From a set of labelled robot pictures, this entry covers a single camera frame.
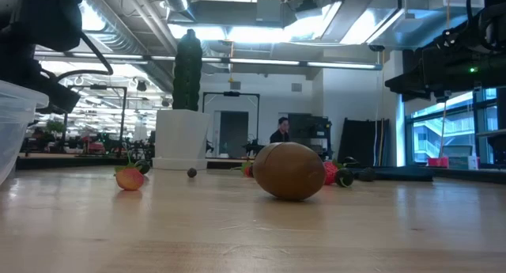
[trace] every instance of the cactus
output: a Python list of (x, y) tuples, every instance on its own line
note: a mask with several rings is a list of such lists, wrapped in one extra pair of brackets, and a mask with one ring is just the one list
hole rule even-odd
[(176, 66), (174, 67), (173, 109), (198, 111), (200, 70), (202, 69), (202, 48), (195, 31), (189, 29), (177, 45)]

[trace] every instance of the clear plastic bin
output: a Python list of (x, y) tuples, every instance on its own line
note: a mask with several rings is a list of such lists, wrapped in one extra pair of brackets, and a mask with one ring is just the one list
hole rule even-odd
[(48, 103), (45, 94), (0, 81), (0, 184), (16, 163), (36, 108), (45, 108)]

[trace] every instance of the black curtain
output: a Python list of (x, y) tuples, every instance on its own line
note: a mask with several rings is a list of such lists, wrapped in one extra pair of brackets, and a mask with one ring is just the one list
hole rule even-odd
[(339, 146), (338, 162), (344, 161), (345, 157), (353, 157), (363, 166), (374, 165), (374, 153), (376, 150), (376, 165), (389, 165), (389, 142), (390, 121), (383, 119), (377, 121), (376, 148), (375, 121), (357, 121), (345, 119), (342, 127), (341, 145)]

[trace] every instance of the ductwork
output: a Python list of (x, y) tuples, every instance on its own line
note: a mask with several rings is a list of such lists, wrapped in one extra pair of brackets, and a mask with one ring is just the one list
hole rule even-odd
[[(104, 0), (84, 0), (94, 9), (102, 21), (106, 23), (103, 33), (95, 33), (93, 37), (109, 47), (114, 53), (128, 55), (146, 55), (149, 54), (134, 34), (119, 19), (118, 15), (109, 7)], [(138, 66), (145, 71), (150, 80), (162, 91), (171, 93), (173, 90), (173, 77), (166, 72), (159, 63), (148, 62), (145, 65)]]
[(165, 0), (168, 8), (173, 12), (181, 13), (186, 18), (195, 21), (191, 12), (191, 0)]

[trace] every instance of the dark shirt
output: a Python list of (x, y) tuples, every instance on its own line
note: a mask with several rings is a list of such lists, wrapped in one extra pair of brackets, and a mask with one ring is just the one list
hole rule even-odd
[(270, 136), (270, 143), (273, 143), (273, 142), (289, 142), (289, 141), (290, 141), (290, 137), (288, 136), (288, 134), (287, 133), (282, 134), (279, 130), (275, 131)]

